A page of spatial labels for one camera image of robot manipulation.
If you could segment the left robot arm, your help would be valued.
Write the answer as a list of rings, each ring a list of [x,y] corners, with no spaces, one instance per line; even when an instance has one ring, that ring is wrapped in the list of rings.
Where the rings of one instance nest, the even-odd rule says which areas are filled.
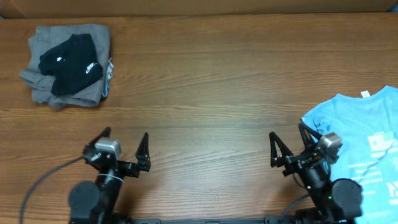
[[[105,128],[85,146],[83,160],[94,167],[98,175],[94,182],[80,182],[68,196],[70,223],[132,223],[129,215],[114,212],[125,177],[138,178],[150,171],[149,134],[144,133],[136,151],[136,162],[120,160],[121,145],[110,138],[111,128]]]

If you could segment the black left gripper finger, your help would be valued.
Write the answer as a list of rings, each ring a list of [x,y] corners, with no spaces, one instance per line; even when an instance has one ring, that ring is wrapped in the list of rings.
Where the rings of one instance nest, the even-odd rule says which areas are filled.
[[[103,131],[99,135],[97,135],[97,137],[95,137],[92,141],[90,141],[89,145],[94,146],[95,143],[99,141],[101,138],[109,138],[110,133],[111,133],[111,128],[109,126],[105,127]]]
[[[138,169],[141,171],[149,172],[151,167],[149,155],[149,134],[144,133],[144,136],[136,151],[136,159]]]

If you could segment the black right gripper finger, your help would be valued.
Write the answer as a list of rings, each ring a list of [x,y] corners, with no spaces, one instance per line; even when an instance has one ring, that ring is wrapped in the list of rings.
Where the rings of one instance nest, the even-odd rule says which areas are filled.
[[[269,133],[269,140],[271,145],[271,167],[284,166],[286,157],[293,156],[292,151],[275,132]]]
[[[306,149],[311,149],[316,146],[315,141],[313,140],[314,138],[318,141],[322,138],[321,134],[307,126],[304,122],[300,122],[298,124],[298,129]]]

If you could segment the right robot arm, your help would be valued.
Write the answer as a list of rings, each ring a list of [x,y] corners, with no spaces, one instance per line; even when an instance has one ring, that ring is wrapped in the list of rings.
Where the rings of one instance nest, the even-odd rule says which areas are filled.
[[[354,223],[362,215],[362,187],[347,178],[331,180],[331,166],[343,145],[335,133],[322,135],[298,124],[304,150],[295,155],[275,133],[269,133],[271,167],[284,167],[284,176],[297,174],[307,194],[292,202],[274,223]]]

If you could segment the light blue printed t-shirt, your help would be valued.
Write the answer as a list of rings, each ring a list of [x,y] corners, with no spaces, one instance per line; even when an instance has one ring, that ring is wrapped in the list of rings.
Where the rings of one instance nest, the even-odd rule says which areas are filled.
[[[343,145],[331,179],[363,188],[357,223],[397,223],[397,89],[385,86],[360,98],[337,94],[302,116],[316,132],[336,133]]]

